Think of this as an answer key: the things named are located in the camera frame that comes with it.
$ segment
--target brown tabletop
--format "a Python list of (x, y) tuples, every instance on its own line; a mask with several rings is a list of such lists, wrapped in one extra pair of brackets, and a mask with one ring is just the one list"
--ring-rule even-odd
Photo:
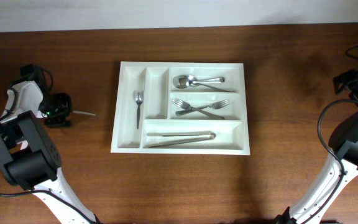
[[(104, 223), (219, 223), (270, 219), (300, 199), (327, 152), (318, 116), (332, 78), (358, 62), (344, 51), (358, 24), (0, 33), (0, 115), (19, 67), (54, 74), (53, 93), (71, 96), (73, 127), (47, 129), (66, 180)], [(111, 154), (120, 61), (244, 63), (250, 156)], [(338, 105), (326, 139), (357, 111)], [(18, 192), (0, 173), (0, 191)], [(324, 216), (358, 223), (358, 177)], [(0, 223), (58, 223), (36, 197), (0, 198)]]

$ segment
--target white plastic tray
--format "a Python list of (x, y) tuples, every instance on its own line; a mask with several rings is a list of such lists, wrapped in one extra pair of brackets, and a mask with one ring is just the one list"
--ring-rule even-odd
[[(225, 77), (224, 83), (212, 86), (234, 93), (216, 91), (205, 86), (175, 88), (173, 77), (193, 75), (197, 79)], [(144, 94), (140, 106), (140, 126), (136, 129), (135, 93)], [(214, 120), (194, 112), (177, 117), (181, 110), (172, 103), (179, 98), (191, 106), (203, 106), (229, 99), (231, 104), (220, 110), (205, 109), (225, 117)], [(150, 137), (150, 133), (210, 133), (209, 141), (149, 148), (165, 141), (189, 137)], [(121, 62), (116, 115), (112, 132), (111, 152), (162, 154), (226, 154), (249, 155), (244, 67), (241, 63), (171, 63)]]

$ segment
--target small fork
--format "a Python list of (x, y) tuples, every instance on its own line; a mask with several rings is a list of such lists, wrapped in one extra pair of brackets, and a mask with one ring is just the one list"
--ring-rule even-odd
[[(221, 109), (221, 108), (223, 108), (223, 107), (225, 107), (225, 106), (227, 106), (229, 104), (230, 104), (230, 100), (226, 99), (226, 100), (222, 100), (222, 101), (219, 101), (219, 102), (211, 103), (210, 105), (197, 107), (197, 109), (203, 110), (203, 109), (206, 109), (206, 108), (211, 108), (211, 109), (214, 109), (214, 110), (218, 110), (218, 109)], [(177, 116), (183, 116), (183, 115), (192, 113), (194, 111), (195, 110), (176, 111), (175, 114)]]
[(173, 101), (173, 104), (177, 105), (178, 107), (180, 107), (184, 110), (196, 110), (196, 111), (198, 111), (202, 114), (205, 114), (206, 116), (209, 116), (210, 118), (213, 118), (213, 119), (224, 119), (224, 117), (222, 117), (222, 116), (218, 116), (218, 115), (211, 114), (209, 112), (205, 112), (203, 110), (194, 108), (190, 104), (184, 102), (183, 100), (179, 100), (178, 98), (174, 98), (172, 101)]

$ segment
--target white background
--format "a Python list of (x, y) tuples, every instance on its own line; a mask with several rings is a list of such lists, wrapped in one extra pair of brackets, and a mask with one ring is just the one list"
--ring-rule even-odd
[(358, 22), (358, 0), (0, 0), (0, 32)]

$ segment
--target spoon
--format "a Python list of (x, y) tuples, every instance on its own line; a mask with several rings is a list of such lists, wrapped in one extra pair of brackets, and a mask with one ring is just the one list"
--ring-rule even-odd
[(141, 92), (137, 92), (135, 96), (135, 103), (137, 104), (137, 113), (136, 113), (136, 129), (139, 129), (140, 121), (140, 105), (143, 103), (143, 95)]
[(224, 77), (198, 80), (193, 75), (178, 75), (176, 77), (173, 77), (173, 86), (175, 86), (176, 88), (183, 89), (183, 88), (188, 88), (189, 86), (197, 87), (199, 85), (203, 85), (203, 86), (210, 87), (212, 89), (219, 90), (219, 91), (234, 92), (234, 91), (222, 90), (220, 88), (216, 88), (216, 87), (204, 84), (204, 83), (222, 83), (225, 80), (226, 79)]

